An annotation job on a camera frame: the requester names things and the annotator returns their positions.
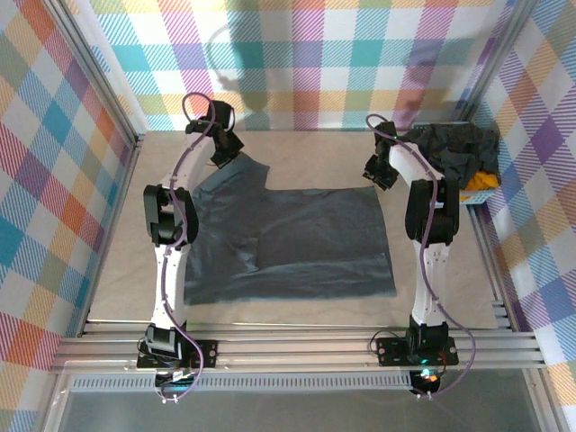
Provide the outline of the yellow crumpled t-shirt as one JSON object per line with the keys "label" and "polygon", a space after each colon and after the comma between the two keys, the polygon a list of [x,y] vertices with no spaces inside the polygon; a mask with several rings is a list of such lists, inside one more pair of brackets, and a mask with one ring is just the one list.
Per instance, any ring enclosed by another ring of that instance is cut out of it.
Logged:
{"label": "yellow crumpled t-shirt", "polygon": [[479,192],[496,189],[500,186],[500,178],[496,174],[485,171],[477,171],[469,180],[465,191]]}

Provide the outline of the dark crumpled t-shirt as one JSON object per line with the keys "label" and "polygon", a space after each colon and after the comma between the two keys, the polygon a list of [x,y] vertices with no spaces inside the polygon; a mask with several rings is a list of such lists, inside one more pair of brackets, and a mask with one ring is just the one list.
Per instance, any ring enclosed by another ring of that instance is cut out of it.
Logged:
{"label": "dark crumpled t-shirt", "polygon": [[473,123],[432,123],[409,130],[400,140],[416,144],[432,167],[446,177],[457,179],[461,189],[479,171],[489,175],[498,175],[500,171],[500,135]]}

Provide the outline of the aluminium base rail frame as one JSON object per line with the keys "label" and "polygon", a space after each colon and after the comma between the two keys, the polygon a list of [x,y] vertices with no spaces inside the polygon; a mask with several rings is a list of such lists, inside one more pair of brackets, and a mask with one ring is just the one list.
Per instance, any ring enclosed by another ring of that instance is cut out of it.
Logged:
{"label": "aluminium base rail frame", "polygon": [[[128,372],[136,370],[138,341],[146,325],[142,321],[90,320],[78,337],[61,341],[52,362],[53,373],[69,371]],[[189,327],[195,339],[218,342],[217,372],[372,372],[377,370],[375,342],[379,337],[397,338],[399,328],[298,324],[215,324]],[[536,369],[545,365],[536,336],[511,327],[453,329],[459,357],[481,370]]]}

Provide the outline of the aluminium frame post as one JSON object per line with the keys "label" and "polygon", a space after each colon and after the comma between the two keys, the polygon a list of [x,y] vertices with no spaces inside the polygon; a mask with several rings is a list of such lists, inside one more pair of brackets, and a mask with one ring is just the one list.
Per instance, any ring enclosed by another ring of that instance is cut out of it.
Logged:
{"label": "aluminium frame post", "polygon": [[89,0],[41,1],[114,124],[130,141],[132,150],[138,152],[148,123]]}
{"label": "aluminium frame post", "polygon": [[512,49],[538,0],[506,0],[503,12],[483,46],[467,87],[455,107],[454,119],[471,121],[492,80]]}

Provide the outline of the grey t-shirt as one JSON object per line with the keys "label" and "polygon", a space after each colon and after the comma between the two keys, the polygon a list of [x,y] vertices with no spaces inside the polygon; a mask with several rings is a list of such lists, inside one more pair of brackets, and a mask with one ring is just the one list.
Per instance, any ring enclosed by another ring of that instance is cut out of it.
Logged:
{"label": "grey t-shirt", "polygon": [[195,188],[185,304],[395,296],[372,187],[270,190],[268,171],[242,154]]}

